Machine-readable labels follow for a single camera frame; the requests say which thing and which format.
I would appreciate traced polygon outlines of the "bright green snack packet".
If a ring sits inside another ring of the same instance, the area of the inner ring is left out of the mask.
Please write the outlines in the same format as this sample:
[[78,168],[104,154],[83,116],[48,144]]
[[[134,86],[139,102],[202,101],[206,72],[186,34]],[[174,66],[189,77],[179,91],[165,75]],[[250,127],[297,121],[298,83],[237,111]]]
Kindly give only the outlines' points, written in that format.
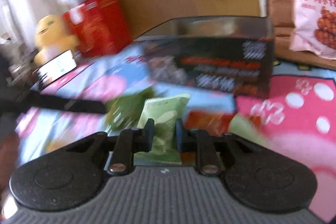
[[105,104],[108,110],[105,116],[105,131],[112,133],[135,127],[142,114],[145,101],[154,96],[154,89],[149,87],[137,93],[108,100]]

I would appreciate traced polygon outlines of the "pale green snack packet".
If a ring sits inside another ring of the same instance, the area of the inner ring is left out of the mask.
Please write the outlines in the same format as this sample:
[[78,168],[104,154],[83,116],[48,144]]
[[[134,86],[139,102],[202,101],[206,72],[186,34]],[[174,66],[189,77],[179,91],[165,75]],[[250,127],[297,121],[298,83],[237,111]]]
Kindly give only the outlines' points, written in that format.
[[154,138],[150,152],[138,152],[135,158],[141,162],[180,165],[181,157],[175,144],[175,122],[183,117],[190,100],[189,94],[172,97],[151,98],[145,101],[138,128],[148,119],[154,120]]

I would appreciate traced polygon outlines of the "red orange snack packet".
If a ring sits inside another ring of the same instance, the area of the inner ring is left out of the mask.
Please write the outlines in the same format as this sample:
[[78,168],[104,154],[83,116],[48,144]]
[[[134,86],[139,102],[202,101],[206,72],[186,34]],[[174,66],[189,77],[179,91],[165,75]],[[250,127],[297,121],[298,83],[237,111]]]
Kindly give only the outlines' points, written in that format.
[[[205,130],[211,136],[220,136],[228,131],[230,121],[236,115],[233,113],[216,113],[203,110],[191,110],[183,122],[187,130]],[[185,149],[180,152],[182,164],[194,164],[197,152],[197,144],[191,145],[192,150]]]

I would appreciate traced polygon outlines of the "smartphone with lit screen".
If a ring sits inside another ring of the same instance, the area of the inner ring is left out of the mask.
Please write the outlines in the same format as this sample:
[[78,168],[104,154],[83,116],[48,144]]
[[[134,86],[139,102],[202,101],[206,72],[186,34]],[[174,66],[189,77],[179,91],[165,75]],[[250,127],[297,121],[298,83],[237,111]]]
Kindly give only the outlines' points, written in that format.
[[39,90],[45,89],[76,68],[77,63],[71,50],[59,54],[37,69]]

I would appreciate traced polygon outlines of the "yellow plush chick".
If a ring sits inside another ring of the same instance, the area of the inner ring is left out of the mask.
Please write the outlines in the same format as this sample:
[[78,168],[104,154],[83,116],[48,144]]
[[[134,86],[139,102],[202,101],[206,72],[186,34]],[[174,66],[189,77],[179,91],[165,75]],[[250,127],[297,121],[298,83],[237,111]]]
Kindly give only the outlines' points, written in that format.
[[78,38],[68,33],[60,16],[47,15],[37,24],[35,46],[38,53],[34,63],[41,66],[67,50],[75,53],[78,45]]

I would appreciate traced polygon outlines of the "Peppa Pig bed sheet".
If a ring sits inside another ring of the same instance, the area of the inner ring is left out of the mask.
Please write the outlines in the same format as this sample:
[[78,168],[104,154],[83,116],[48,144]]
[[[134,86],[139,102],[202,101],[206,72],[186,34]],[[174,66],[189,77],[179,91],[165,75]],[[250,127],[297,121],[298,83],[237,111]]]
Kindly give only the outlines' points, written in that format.
[[19,211],[12,223],[318,223],[335,216],[335,72],[280,62],[274,66],[270,97],[231,94],[152,83],[142,49],[80,65],[47,89],[65,97],[109,100],[153,86],[163,97],[189,94],[186,111],[260,116],[256,132],[268,148],[313,170],[318,180],[310,210],[302,216],[270,215],[243,208],[219,182],[206,182],[192,168],[142,166],[126,181],[87,206],[55,215]]

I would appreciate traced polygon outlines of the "black sheep print box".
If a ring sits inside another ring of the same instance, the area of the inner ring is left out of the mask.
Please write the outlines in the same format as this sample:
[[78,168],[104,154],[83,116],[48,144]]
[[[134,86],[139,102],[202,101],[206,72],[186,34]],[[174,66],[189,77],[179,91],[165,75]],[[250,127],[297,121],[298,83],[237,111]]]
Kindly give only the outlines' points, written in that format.
[[274,60],[274,28],[269,18],[175,18],[135,41],[155,81],[236,96],[269,96]]

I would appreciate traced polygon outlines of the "red gift bag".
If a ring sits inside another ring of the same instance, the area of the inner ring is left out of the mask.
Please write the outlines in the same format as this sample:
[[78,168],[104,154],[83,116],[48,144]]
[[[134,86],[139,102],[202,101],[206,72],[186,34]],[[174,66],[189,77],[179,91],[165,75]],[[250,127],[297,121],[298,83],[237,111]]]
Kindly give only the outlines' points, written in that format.
[[115,55],[133,41],[119,0],[87,0],[62,18],[86,58]]

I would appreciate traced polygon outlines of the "brown cushioned chair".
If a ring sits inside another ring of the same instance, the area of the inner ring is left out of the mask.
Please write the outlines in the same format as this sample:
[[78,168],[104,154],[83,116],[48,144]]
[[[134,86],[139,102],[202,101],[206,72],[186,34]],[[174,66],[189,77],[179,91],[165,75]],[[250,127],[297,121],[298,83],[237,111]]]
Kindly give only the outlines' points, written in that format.
[[289,49],[290,35],[294,30],[293,0],[266,0],[267,16],[274,25],[276,57],[297,64],[319,68],[335,69],[335,61],[323,59],[308,52]]

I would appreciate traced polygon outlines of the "pink twisted snack bag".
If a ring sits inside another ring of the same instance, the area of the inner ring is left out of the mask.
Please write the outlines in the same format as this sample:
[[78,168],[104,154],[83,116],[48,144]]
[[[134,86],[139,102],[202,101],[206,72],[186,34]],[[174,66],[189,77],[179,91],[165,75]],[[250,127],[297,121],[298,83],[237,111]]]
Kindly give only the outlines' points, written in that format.
[[335,0],[293,0],[292,51],[335,59]]

